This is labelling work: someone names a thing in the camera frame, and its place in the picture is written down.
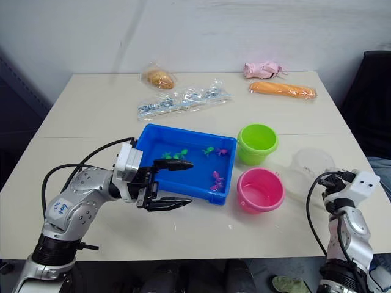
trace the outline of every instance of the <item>white table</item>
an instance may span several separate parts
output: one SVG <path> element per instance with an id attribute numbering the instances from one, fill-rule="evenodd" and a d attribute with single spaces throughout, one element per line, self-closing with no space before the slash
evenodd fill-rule
<path id="1" fill-rule="evenodd" d="M 238 89 L 246 83 L 238 74 L 223 75 L 226 77 L 226 83 L 231 80 L 228 82 L 231 89 Z M 306 75 L 309 80 L 311 76 L 317 80 L 315 73 L 292 74 L 290 78 L 300 80 Z M 196 80 L 205 80 L 209 79 L 205 76 L 212 77 L 213 74 L 191 76 Z M 1 257 L 23 259 L 33 251 L 43 222 L 40 188 L 48 170 L 60 164 L 79 162 L 92 150 L 120 137 L 139 136 L 144 128 L 144 123 L 135 119 L 135 108 L 130 108 L 128 116 L 125 116 L 124 107 L 114 107 L 122 104 L 119 101 L 125 100 L 129 101 L 130 105 L 134 104 L 123 87 L 127 84 L 129 88 L 137 88 L 139 82 L 135 75 L 117 76 L 118 83 L 122 78 L 128 80 L 127 83 L 120 83 L 122 85 L 118 85 L 119 89 L 114 85 L 102 86 L 102 79 L 108 78 L 106 75 L 74 77 L 24 152 L 0 193 Z M 297 83 L 313 85 L 306 84 L 304 80 Z M 100 93 L 97 91 L 93 95 L 95 88 L 99 88 Z M 77 99 L 69 93 L 70 89 L 74 94 L 78 89 Z M 364 154 L 331 99 L 326 92 L 322 94 L 323 86 L 317 86 L 317 90 L 320 95 L 314 103 L 276 96 L 252 96 L 243 90 L 243 96 L 235 95 L 231 103 L 215 107 L 212 112 L 212 109 L 209 109 L 182 116 L 172 115 L 155 120 L 154 123 L 229 136 L 236 136 L 239 128 L 250 122 L 267 123 L 277 129 L 280 144 L 262 167 L 282 173 L 297 150 L 316 147 L 329 153 L 340 168 L 370 171 Z M 109 92 L 114 93 L 111 95 L 111 101 L 106 107 L 102 107 Z M 72 106 L 68 99 L 72 100 L 72 103 L 77 100 L 78 103 Z M 233 112 L 241 113 L 242 99 L 258 105 L 263 115 L 258 117 L 253 110 L 255 107 L 247 107 L 249 111 L 253 111 L 251 115 L 246 112 L 235 115 L 235 119 L 232 118 Z M 92 124 L 93 120 L 87 117 L 75 118 L 81 113 L 78 107 L 80 105 L 85 107 L 84 113 L 101 116 L 102 121 Z M 281 111 L 276 114 L 268 110 L 277 108 L 281 108 Z M 115 109 L 121 114 L 115 115 Z M 65 117 L 72 119 L 66 123 Z M 111 168 L 119 147 L 114 146 L 102 151 L 91 159 L 90 163 Z M 288 193 L 279 209 L 260 215 L 249 215 L 240 210 L 236 202 L 236 182 L 247 168 L 235 162 L 230 195 L 225 206 L 215 206 L 207 201 L 194 199 L 193 203 L 174 211 L 151 213 L 121 200 L 106 203 L 84 238 L 89 244 L 99 245 L 100 250 L 79 251 L 78 259 L 113 261 L 321 255 L 307 223 L 304 198 Z M 70 170 L 61 170 L 52 176 L 48 184 L 47 201 L 58 194 L 69 173 Z M 327 212 L 321 202 L 321 191 L 322 188 L 315 189 L 311 210 L 314 226 L 323 244 L 327 245 Z M 371 229 L 370 243 L 374 251 L 391 252 L 391 238 L 388 233 L 391 204 L 380 186 L 371 198 L 360 205 L 360 209 Z"/>

